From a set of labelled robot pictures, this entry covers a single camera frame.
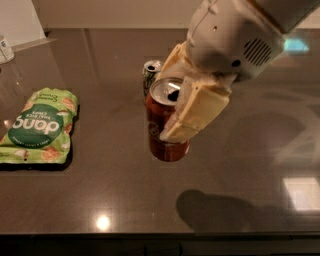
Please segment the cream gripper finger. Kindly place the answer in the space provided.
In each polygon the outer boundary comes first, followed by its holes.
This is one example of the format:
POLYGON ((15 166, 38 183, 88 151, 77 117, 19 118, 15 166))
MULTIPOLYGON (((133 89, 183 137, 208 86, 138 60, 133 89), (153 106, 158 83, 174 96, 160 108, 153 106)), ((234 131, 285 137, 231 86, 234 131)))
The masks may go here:
POLYGON ((169 143, 184 143, 211 123, 228 105, 232 76, 199 80, 185 77, 175 112, 171 115, 160 139, 169 143))
POLYGON ((183 79, 193 73, 192 64, 187 56, 187 43, 177 44, 167 57, 157 79, 174 77, 183 79))

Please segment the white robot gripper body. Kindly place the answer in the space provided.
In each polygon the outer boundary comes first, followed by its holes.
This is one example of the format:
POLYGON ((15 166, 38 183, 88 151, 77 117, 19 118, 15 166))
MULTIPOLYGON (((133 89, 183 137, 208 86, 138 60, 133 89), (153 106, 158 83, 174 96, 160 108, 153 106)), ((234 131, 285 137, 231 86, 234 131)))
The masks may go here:
POLYGON ((187 56, 208 73, 258 76, 283 51, 281 33, 249 0, 203 0, 187 33, 187 56))

